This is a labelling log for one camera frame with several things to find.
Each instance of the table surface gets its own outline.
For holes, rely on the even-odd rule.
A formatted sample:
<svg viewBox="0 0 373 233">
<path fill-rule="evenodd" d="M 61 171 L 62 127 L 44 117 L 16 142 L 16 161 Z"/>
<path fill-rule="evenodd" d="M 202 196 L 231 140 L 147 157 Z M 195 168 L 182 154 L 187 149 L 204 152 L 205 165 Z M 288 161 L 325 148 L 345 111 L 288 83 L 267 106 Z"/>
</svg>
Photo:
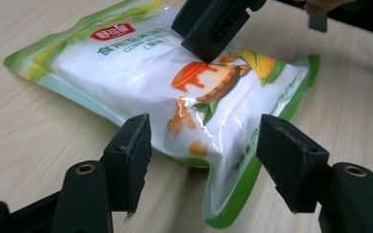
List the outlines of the table surface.
<svg viewBox="0 0 373 233">
<path fill-rule="evenodd" d="M 0 200 L 11 212 L 61 188 L 66 170 L 97 160 L 119 128 L 43 87 L 15 76 L 4 58 L 117 0 L 0 0 Z M 167 0 L 181 8 L 185 0 Z M 314 86 L 291 122 L 330 151 L 329 164 L 373 171 L 373 33 L 330 19 L 308 29 L 306 14 L 270 0 L 234 38 L 287 62 L 321 55 Z M 113 213 L 115 232 L 321 232 L 320 206 L 294 215 L 262 168 L 241 214 L 226 229 L 201 214 L 207 172 L 153 152 L 135 216 Z"/>
</svg>

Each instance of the bolt hole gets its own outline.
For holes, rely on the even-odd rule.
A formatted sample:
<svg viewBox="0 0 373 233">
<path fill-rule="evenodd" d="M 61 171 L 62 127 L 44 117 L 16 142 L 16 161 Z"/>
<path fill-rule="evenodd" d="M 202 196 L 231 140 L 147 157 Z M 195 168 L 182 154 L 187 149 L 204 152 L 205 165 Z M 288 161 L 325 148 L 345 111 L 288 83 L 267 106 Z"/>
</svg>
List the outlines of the bolt hole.
<svg viewBox="0 0 373 233">
<path fill-rule="evenodd" d="M 346 166 L 344 170 L 356 177 L 366 177 L 366 172 L 362 171 L 361 169 L 354 167 L 354 166 Z"/>
<path fill-rule="evenodd" d="M 95 165 L 93 165 L 93 164 L 84 164 L 84 165 L 81 165 L 80 167 L 78 167 L 75 170 L 75 172 L 77 174 L 79 174 L 79 175 L 85 175 L 85 174 L 93 172 L 93 170 L 95 170 Z"/>
</svg>

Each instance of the black clamp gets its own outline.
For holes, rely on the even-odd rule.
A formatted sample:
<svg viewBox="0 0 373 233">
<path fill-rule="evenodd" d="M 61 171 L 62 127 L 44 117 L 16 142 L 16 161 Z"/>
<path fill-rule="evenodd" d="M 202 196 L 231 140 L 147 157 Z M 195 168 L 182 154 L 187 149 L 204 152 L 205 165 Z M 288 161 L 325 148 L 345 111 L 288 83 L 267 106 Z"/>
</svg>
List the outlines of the black clamp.
<svg viewBox="0 0 373 233">
<path fill-rule="evenodd" d="M 373 172 L 327 165 L 329 152 L 288 121 L 262 115 L 256 156 L 294 213 L 322 205 L 323 233 L 373 233 Z"/>
<path fill-rule="evenodd" d="M 111 212 L 135 213 L 151 161 L 149 115 L 128 119 L 99 161 L 70 167 L 62 189 L 10 214 L 0 201 L 0 233 L 112 233 Z"/>
<path fill-rule="evenodd" d="M 204 62 L 225 49 L 244 23 L 246 12 L 259 10 L 266 0 L 187 0 L 172 24 L 184 37 L 182 46 Z"/>
</svg>

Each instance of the yellow corn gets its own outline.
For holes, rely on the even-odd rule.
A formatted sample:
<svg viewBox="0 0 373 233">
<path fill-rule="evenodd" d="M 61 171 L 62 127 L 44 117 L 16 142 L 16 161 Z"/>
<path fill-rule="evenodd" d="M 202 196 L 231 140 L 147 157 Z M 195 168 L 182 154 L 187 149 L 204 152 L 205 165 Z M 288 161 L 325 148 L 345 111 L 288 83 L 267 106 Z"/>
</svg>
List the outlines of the yellow corn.
<svg viewBox="0 0 373 233">
<path fill-rule="evenodd" d="M 248 49 L 242 49 L 241 54 L 262 80 L 266 79 L 269 74 L 271 74 L 271 72 L 274 70 L 275 63 L 277 62 L 277 60 L 274 58 L 259 53 L 254 53 Z"/>
</svg>

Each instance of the red logo label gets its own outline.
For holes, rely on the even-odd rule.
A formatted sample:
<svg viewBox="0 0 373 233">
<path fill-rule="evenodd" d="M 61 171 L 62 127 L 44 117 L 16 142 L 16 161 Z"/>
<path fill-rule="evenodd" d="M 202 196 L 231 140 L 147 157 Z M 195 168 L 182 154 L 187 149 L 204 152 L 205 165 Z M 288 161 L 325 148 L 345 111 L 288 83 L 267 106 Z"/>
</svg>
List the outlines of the red logo label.
<svg viewBox="0 0 373 233">
<path fill-rule="evenodd" d="M 90 34 L 90 37 L 98 41 L 108 41 L 134 31 L 135 28 L 129 22 L 124 22 L 96 30 Z"/>
</svg>

